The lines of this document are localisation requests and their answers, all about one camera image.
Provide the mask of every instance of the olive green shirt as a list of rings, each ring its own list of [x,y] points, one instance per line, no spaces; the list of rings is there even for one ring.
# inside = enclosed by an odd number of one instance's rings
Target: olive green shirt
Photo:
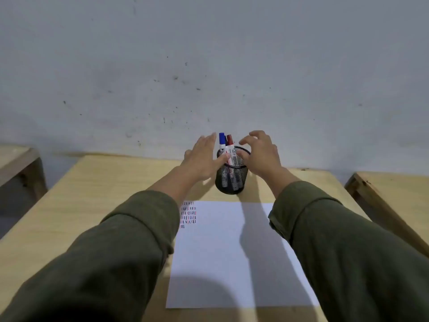
[[[429,259],[307,182],[270,225],[295,251],[329,321],[429,320]],[[179,228],[172,198],[142,191],[27,280],[0,322],[139,322]]]

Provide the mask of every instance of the blue marker cap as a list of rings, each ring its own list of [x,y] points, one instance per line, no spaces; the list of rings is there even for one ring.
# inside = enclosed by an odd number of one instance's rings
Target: blue marker cap
[[[225,144],[225,133],[219,133],[219,144],[224,145]]]

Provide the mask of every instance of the gray wall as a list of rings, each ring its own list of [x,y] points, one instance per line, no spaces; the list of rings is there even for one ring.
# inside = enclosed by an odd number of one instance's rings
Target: gray wall
[[[0,141],[52,185],[101,151],[264,129],[282,163],[429,174],[429,0],[0,0]]]

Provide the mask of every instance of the black mesh pen holder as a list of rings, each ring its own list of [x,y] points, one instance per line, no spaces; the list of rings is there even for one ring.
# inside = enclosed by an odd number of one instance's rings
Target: black mesh pen holder
[[[250,152],[242,147],[235,146],[235,150],[243,150],[248,154]],[[217,151],[217,156],[221,155],[221,151]],[[227,195],[237,195],[244,189],[248,168],[244,165],[243,158],[237,155],[238,166],[232,166],[228,163],[224,164],[217,170],[216,180],[214,184],[217,189]]]

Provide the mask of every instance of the light wood tabletop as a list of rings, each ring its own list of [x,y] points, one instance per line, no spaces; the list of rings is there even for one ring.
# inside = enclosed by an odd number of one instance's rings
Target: light wood tabletop
[[[357,172],[346,189],[373,208],[374,222],[429,256],[429,176]]]
[[[0,186],[19,173],[39,200],[47,190],[39,152],[29,147],[0,145]]]
[[[146,189],[180,161],[121,156],[83,157],[9,233],[0,240],[0,311],[19,286],[53,258],[67,250],[77,236],[97,225],[117,205]],[[365,213],[329,172],[291,169],[292,173],[325,190],[347,208]],[[274,202],[266,183],[249,173],[244,202]],[[225,195],[214,181],[197,184],[187,200],[239,201]],[[320,307],[248,309],[166,309],[170,256],[147,307],[147,321],[325,321]]]

